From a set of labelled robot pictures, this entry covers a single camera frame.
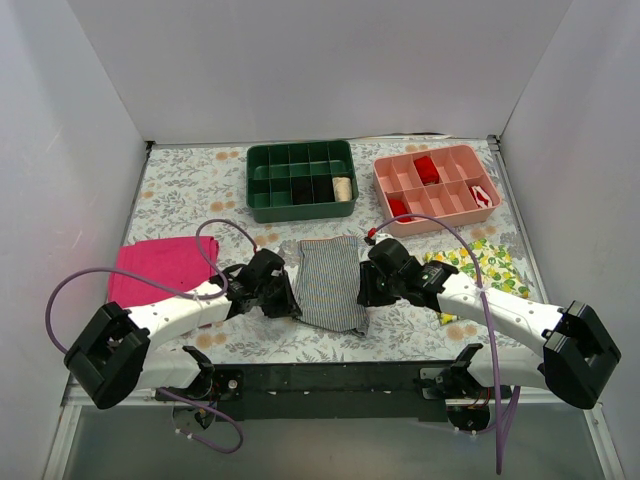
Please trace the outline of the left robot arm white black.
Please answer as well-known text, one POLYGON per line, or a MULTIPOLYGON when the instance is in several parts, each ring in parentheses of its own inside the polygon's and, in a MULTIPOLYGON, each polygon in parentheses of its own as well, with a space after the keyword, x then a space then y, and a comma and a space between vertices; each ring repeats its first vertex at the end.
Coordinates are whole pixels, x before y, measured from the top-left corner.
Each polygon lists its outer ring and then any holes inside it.
POLYGON ((215 386, 211 360, 193 346, 164 351, 162 345, 254 308, 267 318, 301 316, 284 265, 264 249, 177 296, 130 308, 107 303, 68 349, 64 364, 100 409, 141 389, 205 399, 215 386))

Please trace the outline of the grey striped boxer underwear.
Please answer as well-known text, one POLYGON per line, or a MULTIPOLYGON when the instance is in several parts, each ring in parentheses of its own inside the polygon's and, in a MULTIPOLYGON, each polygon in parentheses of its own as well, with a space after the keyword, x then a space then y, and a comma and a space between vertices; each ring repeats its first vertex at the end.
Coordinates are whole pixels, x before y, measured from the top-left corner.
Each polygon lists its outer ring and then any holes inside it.
POLYGON ((364 337, 369 319, 357 302, 360 288, 358 240, 338 236, 298 242, 294 295, 300 320, 323 330, 364 337))

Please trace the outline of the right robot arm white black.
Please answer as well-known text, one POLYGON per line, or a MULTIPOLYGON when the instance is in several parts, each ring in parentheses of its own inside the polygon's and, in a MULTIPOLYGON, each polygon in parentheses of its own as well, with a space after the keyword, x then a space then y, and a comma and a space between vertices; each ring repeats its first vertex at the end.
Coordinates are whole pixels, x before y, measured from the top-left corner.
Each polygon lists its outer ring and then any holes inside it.
POLYGON ((493 354, 480 343, 463 349, 426 386, 443 398, 475 397, 484 389, 545 389, 565 403, 593 408, 621 352, 595 310, 579 301, 568 307, 536 303, 495 288, 481 290, 457 268, 420 263, 395 239, 376 243, 360 264, 357 301, 382 307, 406 300, 416 307, 472 320, 518 342, 493 354))

